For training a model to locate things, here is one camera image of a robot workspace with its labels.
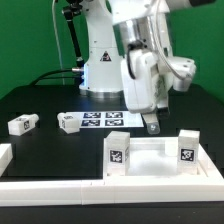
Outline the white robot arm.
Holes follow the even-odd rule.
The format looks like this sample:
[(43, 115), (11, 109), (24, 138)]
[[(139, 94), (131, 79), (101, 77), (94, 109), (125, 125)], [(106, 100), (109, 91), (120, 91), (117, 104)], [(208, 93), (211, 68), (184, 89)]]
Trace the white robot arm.
[(83, 0), (89, 59), (80, 91), (96, 98), (122, 95), (148, 132), (159, 133), (159, 120), (169, 115), (168, 91), (187, 91), (196, 72), (193, 60), (173, 55), (166, 14), (215, 1)]

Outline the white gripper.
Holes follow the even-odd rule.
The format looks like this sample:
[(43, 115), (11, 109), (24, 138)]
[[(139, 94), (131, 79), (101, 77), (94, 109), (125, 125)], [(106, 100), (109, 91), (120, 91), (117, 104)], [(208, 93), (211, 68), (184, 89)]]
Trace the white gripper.
[(157, 116), (151, 112), (158, 109), (159, 118), (169, 116), (168, 91), (173, 84), (173, 75), (160, 66), (155, 53), (129, 46), (121, 61), (121, 76), (127, 109), (143, 114), (149, 134), (159, 134)]

